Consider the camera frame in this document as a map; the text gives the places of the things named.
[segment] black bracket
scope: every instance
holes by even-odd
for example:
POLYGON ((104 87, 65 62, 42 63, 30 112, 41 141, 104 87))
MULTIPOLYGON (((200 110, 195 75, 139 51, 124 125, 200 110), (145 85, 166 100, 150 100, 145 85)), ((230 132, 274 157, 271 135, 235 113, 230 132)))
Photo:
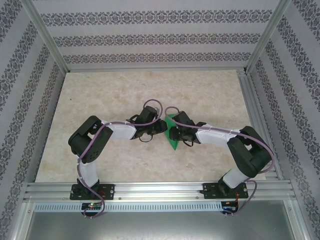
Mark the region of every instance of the black bracket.
MULTIPOLYGON (((102 125, 101 120, 97 116, 90 116, 68 140, 72 153, 80 157, 92 140, 89 134, 95 135, 102 125)), ((109 127, 104 127, 81 159, 82 163, 87 164, 96 160, 113 132, 109 127)))
MULTIPOLYGON (((154 118, 158 117, 157 110, 151 106, 146 106, 143 108, 140 115, 136 114, 133 115, 130 119, 127 119, 127 121, 131 124, 147 124, 153 121, 154 118)), ((153 135, 163 133, 168 129, 167 123, 164 120, 157 120, 153 124, 147 125, 147 126, 135 126, 136 132, 134 136, 131 138, 133 139, 139 139, 143 136, 143 134, 148 134, 151 136, 151 139, 153 135)))
MULTIPOLYGON (((97 182, 91 187, 104 200, 113 200, 115 195, 114 184, 100 184, 97 182)), ((71 187, 70 200, 100 200, 96 195, 85 188, 78 180, 78 184, 73 184, 71 187)))
POLYGON ((203 190, 200 193, 204 195, 204 199, 234 199, 236 198, 236 193, 238 193, 239 199, 247 199, 249 197, 247 185, 244 182, 232 189, 227 196, 221 192, 219 183, 217 182, 207 182, 202 184, 202 186, 203 190))

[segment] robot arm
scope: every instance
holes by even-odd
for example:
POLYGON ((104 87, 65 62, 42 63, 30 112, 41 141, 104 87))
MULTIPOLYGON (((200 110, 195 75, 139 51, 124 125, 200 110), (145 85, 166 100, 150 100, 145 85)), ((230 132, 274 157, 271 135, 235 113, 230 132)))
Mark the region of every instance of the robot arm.
MULTIPOLYGON (((184 111, 180 111, 172 119, 186 125, 212 127, 205 122, 195 124, 184 111)), ((180 125, 172 127, 169 131, 169 136, 172 140, 183 141, 185 143, 192 142, 192 144, 216 144, 229 148, 236 166, 218 181, 219 190, 224 196, 228 196, 242 182, 249 178, 254 178, 272 159, 268 151, 255 141, 232 134, 231 132, 241 133, 264 143, 259 134, 251 126, 246 126, 240 130, 228 130, 228 133, 180 125)))
MULTIPOLYGON (((78 184, 84 185, 83 182, 85 182, 90 188, 97 188, 99 179, 96 170, 96 159, 99 157, 109 140, 133 140, 140 138, 144 133, 153 136, 166 131, 167 124, 161 119, 153 124, 145 126, 132 125, 150 123, 157 117, 157 110, 153 107, 146 106, 140 115, 134 115, 127 120, 126 123, 128 124, 110 123, 108 126, 104 127, 79 163, 82 178, 77 179, 78 184)), ((100 120, 96 116, 90 116, 69 138, 68 144, 71 147, 72 153, 79 157, 92 140, 89 134, 94 136, 98 129, 106 123, 106 121, 100 120)))

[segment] beige tile surface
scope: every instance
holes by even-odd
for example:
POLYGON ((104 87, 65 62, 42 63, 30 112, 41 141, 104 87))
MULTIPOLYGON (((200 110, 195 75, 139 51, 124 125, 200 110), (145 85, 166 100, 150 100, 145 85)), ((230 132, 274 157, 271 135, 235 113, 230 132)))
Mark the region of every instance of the beige tile surface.
MULTIPOLYGON (((68 145, 71 134, 91 115, 124 121, 139 114, 151 98, 164 107, 178 107, 195 123, 233 129, 250 125, 234 70, 68 73, 36 182, 75 182, 77 160, 68 145)), ((101 182, 217 181, 233 166, 227 148, 187 147, 180 142, 174 151, 165 135, 159 134, 148 143, 109 141, 97 160, 97 173, 101 182)))

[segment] aluminum frame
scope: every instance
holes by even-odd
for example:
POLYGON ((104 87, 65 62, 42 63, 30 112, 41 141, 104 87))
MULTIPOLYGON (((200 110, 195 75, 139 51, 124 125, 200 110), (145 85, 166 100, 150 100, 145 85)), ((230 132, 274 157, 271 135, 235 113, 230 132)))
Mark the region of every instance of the aluminum frame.
POLYGON ((261 55, 262 51, 264 50, 265 46, 267 45, 267 42, 269 41, 272 33, 277 27, 277 24, 279 23, 281 17, 285 13, 287 7, 289 6, 290 0, 280 0, 278 5, 273 11, 273 14, 265 27, 260 39, 258 40, 257 44, 255 45, 255 48, 245 66, 245 72, 250 73, 252 69, 255 67, 255 64, 261 55))
POLYGON ((66 61, 64 60, 63 55, 59 51, 53 37, 51 36, 49 30, 47 29, 42 17, 40 16, 39 12, 37 11, 34 3, 32 0, 21 0, 20 1, 24 10, 27 12, 29 17, 31 18, 33 24, 35 25, 38 33, 40 34, 43 42, 49 49, 50 53, 52 54, 54 60, 56 61, 57 65, 59 66, 63 75, 70 72, 66 61))
MULTIPOLYGON (((239 84, 248 110, 252 126, 261 134, 269 146, 272 146, 262 110, 257 102, 251 79, 244 70, 237 71, 239 84)), ((203 181, 192 182, 112 182, 115 184, 114 200, 108 203, 209 203, 212 199, 204 199, 199 191, 203 189, 203 181)), ((27 237, 35 206, 38 203, 88 202, 70 200, 70 191, 73 183, 29 183, 23 197, 12 240, 24 240, 27 237)), ((251 195, 254 184, 247 183, 248 194, 251 195)), ((214 199, 214 201, 232 201, 234 199, 214 199)), ((284 180, 278 161, 274 170, 266 174, 266 180, 257 180, 257 191, 252 201, 282 200, 286 209, 293 235, 296 240, 310 240, 307 226, 304 222, 296 195, 290 180, 284 180)))

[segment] green triangular block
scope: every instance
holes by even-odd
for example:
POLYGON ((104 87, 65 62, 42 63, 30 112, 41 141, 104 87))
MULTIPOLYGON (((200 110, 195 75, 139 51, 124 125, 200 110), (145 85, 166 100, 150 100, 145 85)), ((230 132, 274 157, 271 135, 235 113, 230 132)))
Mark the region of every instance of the green triangular block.
MULTIPOLYGON (((170 118, 172 118, 175 114, 168 114, 170 118)), ((166 122, 168 129, 164 132, 166 138, 168 139, 169 143, 171 144, 171 146, 173 147, 174 150, 177 149, 178 143, 179 141, 175 141, 170 139, 169 137, 169 131, 171 127, 176 127, 177 125, 175 123, 173 123, 169 118, 165 117, 164 121, 166 122)))

